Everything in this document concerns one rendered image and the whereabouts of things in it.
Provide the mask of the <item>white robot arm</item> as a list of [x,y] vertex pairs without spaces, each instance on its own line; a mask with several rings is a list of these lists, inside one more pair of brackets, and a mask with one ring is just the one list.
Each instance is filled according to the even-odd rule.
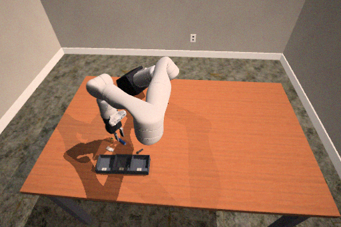
[[96,98],[100,110],[109,111],[112,108],[128,110],[133,117],[137,140],[141,144],[152,145],[163,135],[164,116],[171,95],[170,81],[178,74],[178,67],[169,57],[162,57],[156,65],[137,71],[133,76],[134,84],[137,87],[149,85],[146,101],[122,91],[113,84],[108,74],[99,75],[88,81],[86,89]]

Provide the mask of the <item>dark grey rack of three bins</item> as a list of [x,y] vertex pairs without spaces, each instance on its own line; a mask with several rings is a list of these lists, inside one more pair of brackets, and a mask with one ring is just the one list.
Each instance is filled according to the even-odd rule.
[[148,154],[100,154],[95,172],[98,174],[149,175],[150,161],[151,158]]

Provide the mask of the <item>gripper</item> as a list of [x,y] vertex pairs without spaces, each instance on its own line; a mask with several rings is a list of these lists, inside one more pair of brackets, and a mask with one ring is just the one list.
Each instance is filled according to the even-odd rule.
[[103,118],[103,122],[105,123],[106,131],[110,134],[114,134],[117,141],[119,141],[119,137],[116,133],[118,129],[120,130],[121,136],[124,137],[121,119],[127,115],[126,111],[118,111],[115,108],[112,108],[109,111],[102,111],[99,109],[99,111]]

